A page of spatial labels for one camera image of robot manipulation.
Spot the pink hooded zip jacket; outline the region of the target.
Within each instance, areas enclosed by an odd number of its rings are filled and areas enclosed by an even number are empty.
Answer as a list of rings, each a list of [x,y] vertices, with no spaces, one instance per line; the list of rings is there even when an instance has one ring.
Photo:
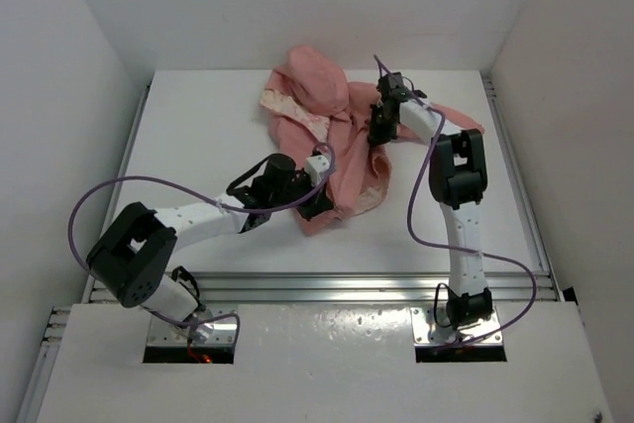
[[[376,87],[351,81],[335,62],[309,46],[287,52],[285,63],[270,74],[260,105],[268,113],[268,132],[278,149],[298,166],[319,143],[335,151],[336,170],[327,183],[334,208],[307,220],[294,216],[308,236],[336,220],[345,221],[377,207],[391,180],[385,147],[369,146],[370,106]]]

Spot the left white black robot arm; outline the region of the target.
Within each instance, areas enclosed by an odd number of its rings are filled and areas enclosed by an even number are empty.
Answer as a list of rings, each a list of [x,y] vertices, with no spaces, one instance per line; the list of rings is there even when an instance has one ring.
[[[158,209],[131,203],[88,253],[87,267],[123,307],[142,307],[186,328],[203,319],[204,306],[184,268],[165,274],[172,255],[249,233],[280,211],[294,210],[310,221],[333,210],[326,185],[334,170],[333,154],[320,145],[303,167],[284,154],[267,156],[215,198],[199,196],[188,205]]]

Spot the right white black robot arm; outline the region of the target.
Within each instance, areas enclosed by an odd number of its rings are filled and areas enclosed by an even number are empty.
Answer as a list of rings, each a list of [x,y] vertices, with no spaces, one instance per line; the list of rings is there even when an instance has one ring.
[[[486,319],[493,306],[478,229],[478,208],[488,185],[482,132],[465,115],[407,88],[399,72],[383,73],[376,89],[380,99],[370,106],[369,145],[395,141],[405,128],[428,146],[429,188],[443,213],[450,253],[446,318],[436,325],[458,330]]]

